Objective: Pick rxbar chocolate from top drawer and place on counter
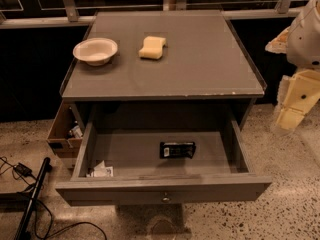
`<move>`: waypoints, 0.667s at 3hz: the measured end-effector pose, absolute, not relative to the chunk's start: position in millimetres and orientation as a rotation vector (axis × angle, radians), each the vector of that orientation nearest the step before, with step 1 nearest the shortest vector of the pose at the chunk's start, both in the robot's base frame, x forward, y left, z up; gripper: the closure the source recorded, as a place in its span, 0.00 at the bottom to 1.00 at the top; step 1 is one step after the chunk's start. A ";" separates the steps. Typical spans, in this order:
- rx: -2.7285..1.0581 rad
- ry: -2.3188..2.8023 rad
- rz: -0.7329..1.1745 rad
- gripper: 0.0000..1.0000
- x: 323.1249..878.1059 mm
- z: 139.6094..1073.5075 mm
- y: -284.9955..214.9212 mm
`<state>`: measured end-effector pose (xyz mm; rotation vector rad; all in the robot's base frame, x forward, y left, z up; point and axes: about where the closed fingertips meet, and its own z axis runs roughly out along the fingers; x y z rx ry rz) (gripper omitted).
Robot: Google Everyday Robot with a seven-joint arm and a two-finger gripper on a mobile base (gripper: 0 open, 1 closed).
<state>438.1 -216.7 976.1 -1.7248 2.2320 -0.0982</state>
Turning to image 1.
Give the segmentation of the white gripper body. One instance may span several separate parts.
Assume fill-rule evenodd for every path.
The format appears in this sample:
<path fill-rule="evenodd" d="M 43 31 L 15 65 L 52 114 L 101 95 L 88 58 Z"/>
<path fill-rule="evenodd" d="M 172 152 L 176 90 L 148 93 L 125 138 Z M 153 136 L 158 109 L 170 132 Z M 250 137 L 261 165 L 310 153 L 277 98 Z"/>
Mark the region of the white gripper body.
<path fill-rule="evenodd" d="M 302 70 L 289 80 L 283 108 L 306 115 L 320 99 L 320 73 Z"/>

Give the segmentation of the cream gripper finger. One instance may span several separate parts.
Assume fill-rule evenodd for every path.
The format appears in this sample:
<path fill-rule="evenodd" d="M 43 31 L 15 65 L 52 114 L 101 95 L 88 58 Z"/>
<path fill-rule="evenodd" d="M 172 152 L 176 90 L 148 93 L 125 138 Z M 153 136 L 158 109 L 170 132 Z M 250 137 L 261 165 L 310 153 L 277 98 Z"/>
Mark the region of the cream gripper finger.
<path fill-rule="evenodd" d="M 276 125 L 285 130 L 294 130 L 304 119 L 302 111 L 292 108 L 281 108 Z"/>
<path fill-rule="evenodd" d="M 289 28 L 285 28 L 280 34 L 267 43 L 265 50 L 275 54 L 286 54 L 288 34 Z"/>

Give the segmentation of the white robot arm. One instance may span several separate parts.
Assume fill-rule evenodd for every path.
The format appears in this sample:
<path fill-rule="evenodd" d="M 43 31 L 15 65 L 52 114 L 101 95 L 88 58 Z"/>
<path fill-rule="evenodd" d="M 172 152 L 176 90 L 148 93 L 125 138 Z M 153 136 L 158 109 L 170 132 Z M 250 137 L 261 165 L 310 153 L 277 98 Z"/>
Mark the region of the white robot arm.
<path fill-rule="evenodd" d="M 265 50 L 285 54 L 296 66 L 280 81 L 275 120 L 278 128 L 293 131 L 320 99 L 320 0 L 310 0 Z"/>

